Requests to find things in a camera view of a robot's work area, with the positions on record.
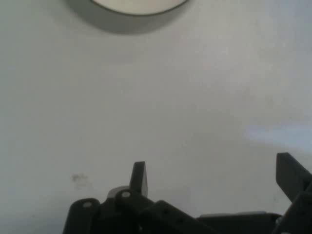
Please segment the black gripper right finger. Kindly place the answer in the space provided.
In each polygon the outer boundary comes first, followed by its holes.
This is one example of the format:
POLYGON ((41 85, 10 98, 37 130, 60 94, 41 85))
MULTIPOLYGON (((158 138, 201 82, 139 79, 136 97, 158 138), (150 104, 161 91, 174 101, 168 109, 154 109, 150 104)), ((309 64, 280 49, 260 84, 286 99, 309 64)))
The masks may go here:
POLYGON ((291 201, 276 222, 274 234, 310 234, 312 232, 312 174, 291 154, 276 155, 275 178, 291 201))

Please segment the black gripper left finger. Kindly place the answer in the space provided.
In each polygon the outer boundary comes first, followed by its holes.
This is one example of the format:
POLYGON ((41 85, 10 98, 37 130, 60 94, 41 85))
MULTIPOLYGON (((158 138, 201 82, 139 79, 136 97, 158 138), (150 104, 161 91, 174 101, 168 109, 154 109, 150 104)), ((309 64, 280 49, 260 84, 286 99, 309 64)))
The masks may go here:
POLYGON ((95 198, 74 202, 63 229, 65 234, 200 234, 193 217, 164 201, 147 198, 144 161, 135 162, 128 186, 100 203, 95 198))

